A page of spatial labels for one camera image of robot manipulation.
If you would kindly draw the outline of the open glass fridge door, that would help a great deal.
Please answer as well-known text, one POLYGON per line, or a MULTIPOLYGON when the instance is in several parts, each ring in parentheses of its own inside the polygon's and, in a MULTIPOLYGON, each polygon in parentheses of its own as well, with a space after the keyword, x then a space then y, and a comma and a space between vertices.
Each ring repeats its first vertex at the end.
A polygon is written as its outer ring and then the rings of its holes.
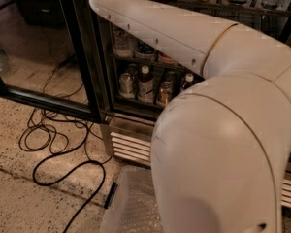
POLYGON ((0 97, 99 123, 82 0, 0 0, 0 97))

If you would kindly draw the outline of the clear plastic bin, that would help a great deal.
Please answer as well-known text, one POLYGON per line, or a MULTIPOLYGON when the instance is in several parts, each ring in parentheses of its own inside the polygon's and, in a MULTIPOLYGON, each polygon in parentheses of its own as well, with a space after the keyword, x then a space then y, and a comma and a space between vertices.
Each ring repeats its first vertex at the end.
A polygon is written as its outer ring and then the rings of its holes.
POLYGON ((123 167, 106 206, 100 233, 164 233, 149 169, 123 167))

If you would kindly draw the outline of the clear water bottle middle shelf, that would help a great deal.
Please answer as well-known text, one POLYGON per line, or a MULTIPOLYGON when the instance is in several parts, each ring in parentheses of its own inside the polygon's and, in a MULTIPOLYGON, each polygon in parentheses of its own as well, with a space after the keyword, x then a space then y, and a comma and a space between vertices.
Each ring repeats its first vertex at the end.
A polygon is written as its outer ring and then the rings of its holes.
POLYGON ((113 27, 113 51, 120 57, 132 57, 133 45, 128 32, 119 27, 113 27))

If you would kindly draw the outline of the red coke can front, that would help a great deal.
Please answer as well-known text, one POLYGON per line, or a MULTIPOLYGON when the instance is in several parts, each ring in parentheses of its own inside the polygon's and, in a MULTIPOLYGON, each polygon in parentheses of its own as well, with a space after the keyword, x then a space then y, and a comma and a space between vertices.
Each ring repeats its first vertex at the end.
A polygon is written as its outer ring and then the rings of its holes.
POLYGON ((166 54, 160 52, 158 54, 158 61, 160 63, 170 64, 170 65, 177 65, 178 63, 174 61, 171 57, 167 56, 166 54))

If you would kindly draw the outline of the bubble wrap sheet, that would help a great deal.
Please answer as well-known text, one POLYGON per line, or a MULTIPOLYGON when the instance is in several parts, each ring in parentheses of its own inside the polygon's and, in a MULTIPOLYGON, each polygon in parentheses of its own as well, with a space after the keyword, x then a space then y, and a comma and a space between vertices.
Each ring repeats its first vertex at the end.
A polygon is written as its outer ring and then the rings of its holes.
POLYGON ((150 183, 132 182, 115 233, 163 233, 160 215, 150 183))

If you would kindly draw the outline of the brown juice bottle right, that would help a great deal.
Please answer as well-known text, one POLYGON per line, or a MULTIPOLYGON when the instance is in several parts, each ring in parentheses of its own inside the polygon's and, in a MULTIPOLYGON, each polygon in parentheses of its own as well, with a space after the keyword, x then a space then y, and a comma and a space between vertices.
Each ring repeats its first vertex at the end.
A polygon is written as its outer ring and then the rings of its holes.
POLYGON ((186 73, 184 79, 181 82, 180 91, 184 92, 187 88, 194 84, 194 75, 192 73, 186 73))

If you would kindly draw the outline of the blue pepsi can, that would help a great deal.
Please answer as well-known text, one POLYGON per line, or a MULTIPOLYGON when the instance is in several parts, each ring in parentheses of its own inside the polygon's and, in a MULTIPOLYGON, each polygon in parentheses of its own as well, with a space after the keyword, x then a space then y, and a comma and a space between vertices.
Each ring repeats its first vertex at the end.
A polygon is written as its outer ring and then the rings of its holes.
POLYGON ((145 42, 138 40, 135 49, 135 57, 138 59, 154 61, 156 57, 155 50, 145 42))

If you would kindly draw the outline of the brown juice bottle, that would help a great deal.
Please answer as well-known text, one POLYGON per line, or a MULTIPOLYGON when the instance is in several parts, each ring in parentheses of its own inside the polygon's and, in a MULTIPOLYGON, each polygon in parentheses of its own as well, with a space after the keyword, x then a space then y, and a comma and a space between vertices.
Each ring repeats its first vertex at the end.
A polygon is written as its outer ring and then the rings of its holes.
POLYGON ((154 99, 153 75, 146 65, 141 68, 138 76, 138 99, 146 103, 152 103, 154 99))
POLYGON ((186 73, 184 79, 181 82, 180 91, 184 92, 187 88, 194 84, 194 75, 192 73, 186 73))

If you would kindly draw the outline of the gold can bottom shelf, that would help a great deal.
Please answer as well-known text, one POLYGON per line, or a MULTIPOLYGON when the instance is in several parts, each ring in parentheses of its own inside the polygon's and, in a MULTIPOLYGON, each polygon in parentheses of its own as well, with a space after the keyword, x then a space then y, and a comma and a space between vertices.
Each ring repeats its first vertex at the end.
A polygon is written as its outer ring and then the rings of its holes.
POLYGON ((160 84, 158 95, 156 97, 156 104, 161 107, 166 107, 172 100, 173 84, 169 81, 160 84))

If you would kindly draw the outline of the brown juice bottle left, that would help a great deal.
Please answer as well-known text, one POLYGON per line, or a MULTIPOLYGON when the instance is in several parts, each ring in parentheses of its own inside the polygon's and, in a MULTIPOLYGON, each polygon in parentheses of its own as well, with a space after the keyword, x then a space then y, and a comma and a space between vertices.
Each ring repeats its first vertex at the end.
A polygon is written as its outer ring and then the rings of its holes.
POLYGON ((141 68, 138 76, 138 99, 146 103, 152 103, 154 99, 153 75, 146 65, 141 68))

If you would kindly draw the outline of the silver can bottom shelf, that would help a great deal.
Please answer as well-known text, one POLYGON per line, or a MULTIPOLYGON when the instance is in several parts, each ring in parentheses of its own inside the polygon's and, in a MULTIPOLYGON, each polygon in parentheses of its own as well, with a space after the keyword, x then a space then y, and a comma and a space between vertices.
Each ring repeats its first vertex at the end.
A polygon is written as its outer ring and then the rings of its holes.
POLYGON ((126 99, 135 98, 134 82, 129 73, 123 73, 119 77, 119 94, 126 99))

